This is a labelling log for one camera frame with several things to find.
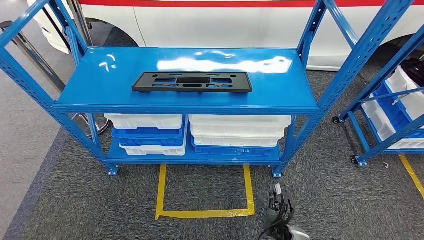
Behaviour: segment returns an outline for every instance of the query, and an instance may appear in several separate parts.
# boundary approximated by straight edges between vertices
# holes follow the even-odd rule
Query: blue plastic bin
[[[191,136],[191,144],[196,154],[207,155],[231,155],[231,156],[255,156],[268,157],[275,148],[273,147],[252,147],[252,146],[203,146],[195,144],[195,137]]]
[[[112,137],[119,140],[122,146],[160,145],[163,147],[178,147],[184,142],[184,129],[158,129],[155,127],[139,127],[137,129],[112,130]]]
[[[386,82],[383,82],[374,92],[374,96],[382,96],[387,94],[392,94],[389,86]],[[397,96],[390,96],[385,98],[377,99],[378,104],[383,109],[384,113],[387,115],[390,123],[396,131],[401,130],[403,127],[412,122],[412,119],[407,113],[407,110],[404,104],[401,101],[398,101],[395,105],[393,103],[397,99]],[[406,139],[420,139],[424,138],[424,129],[417,129],[407,137]]]

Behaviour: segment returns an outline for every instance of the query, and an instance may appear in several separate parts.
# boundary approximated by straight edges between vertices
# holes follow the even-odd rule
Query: rolling cart
[[[364,167],[368,160],[378,154],[424,154],[424,87],[412,83],[407,73],[399,66],[422,44],[424,25],[346,110],[333,118],[336,124],[344,123],[349,118],[359,137],[364,154],[351,156],[353,164]],[[354,116],[356,111],[363,114],[375,138],[376,145],[372,148]]]
[[[359,39],[333,0],[317,0],[297,48],[92,47],[87,31],[77,27],[61,0],[37,0],[0,35],[0,68],[115,176],[122,164],[269,165],[281,173],[329,109],[373,55],[413,0],[387,0]],[[53,100],[5,46],[49,4],[66,32],[76,69],[58,100]],[[352,48],[325,93],[315,101],[306,66],[311,43],[328,11]],[[246,72],[251,92],[138,92],[132,85],[146,72]],[[90,140],[67,113],[86,113]],[[283,151],[267,157],[196,154],[127,155],[112,141],[104,154],[93,114],[286,115],[291,116]],[[297,116],[306,121],[295,135]]]

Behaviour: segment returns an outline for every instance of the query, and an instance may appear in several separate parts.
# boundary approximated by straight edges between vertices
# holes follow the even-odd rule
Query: storage bin
[[[184,127],[180,129],[158,129],[139,127],[137,129],[112,129],[112,137],[118,139],[121,146],[159,145],[180,147],[184,141]]]
[[[389,118],[377,101],[374,100],[364,102],[362,104],[362,108],[366,116],[371,120],[379,138],[382,141],[386,140],[396,132],[395,128],[390,123]]]
[[[203,146],[196,145],[195,138],[191,137],[191,144],[196,154],[205,155],[231,155],[231,156],[252,156],[267,157],[271,155],[275,147],[243,147],[243,146]]]
[[[284,137],[284,130],[292,123],[291,116],[281,115],[190,115],[188,118],[191,134],[197,139],[207,136],[278,140]]]
[[[183,115],[105,113],[116,129],[158,128],[180,129]]]
[[[362,108],[366,116],[371,120],[372,124],[377,130],[377,134],[381,141],[386,140],[388,137],[396,133],[396,129],[392,125],[391,119],[388,118],[388,116],[386,115],[386,112],[379,105],[378,101],[367,101],[362,104]],[[399,114],[399,108],[394,111],[395,113],[390,114],[391,116],[397,116],[396,113]],[[402,125],[399,125],[399,123],[401,123],[402,120],[400,121],[398,120],[395,122],[397,122],[398,128],[402,127]],[[410,133],[407,137],[405,137],[404,139],[401,139],[400,141],[396,142],[395,144],[389,147],[389,149],[422,149],[422,148],[424,148],[424,129],[422,128],[417,129],[413,133]]]
[[[380,87],[374,91],[374,96],[382,96],[391,93],[392,92],[389,90],[387,84],[383,82]],[[408,116],[402,102],[398,101],[395,103],[397,99],[398,98],[396,96],[377,99],[378,104],[383,109],[395,129],[406,126],[411,122],[411,118]]]
[[[398,93],[406,90],[417,89],[419,86],[398,66],[394,74],[385,83],[391,93]],[[414,92],[400,99],[405,107],[406,113],[412,120],[424,114],[424,92]]]
[[[184,140],[182,146],[161,146],[161,145],[142,145],[142,146],[123,146],[128,155],[148,155],[163,154],[165,156],[184,156],[186,154],[187,132],[189,120],[186,119],[184,124]]]
[[[219,137],[195,136],[194,144],[198,146],[227,146],[227,147],[275,147],[280,138],[260,137]]]

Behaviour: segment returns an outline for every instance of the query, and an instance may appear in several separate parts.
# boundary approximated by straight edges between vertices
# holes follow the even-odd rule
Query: white car
[[[109,23],[140,47],[296,48],[314,0],[79,0],[84,16]],[[336,0],[361,36],[384,0]],[[415,0],[382,44],[424,23]],[[43,12],[34,18],[56,49],[68,50]],[[308,69],[337,71],[351,49],[327,12],[312,43]]]

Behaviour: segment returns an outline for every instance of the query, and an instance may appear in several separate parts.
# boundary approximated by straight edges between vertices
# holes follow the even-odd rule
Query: red stripe
[[[84,5],[158,8],[311,8],[315,0],[277,1],[157,1],[157,0],[79,0]],[[385,0],[335,0],[339,7],[381,6]],[[415,0],[413,5],[424,5]]]

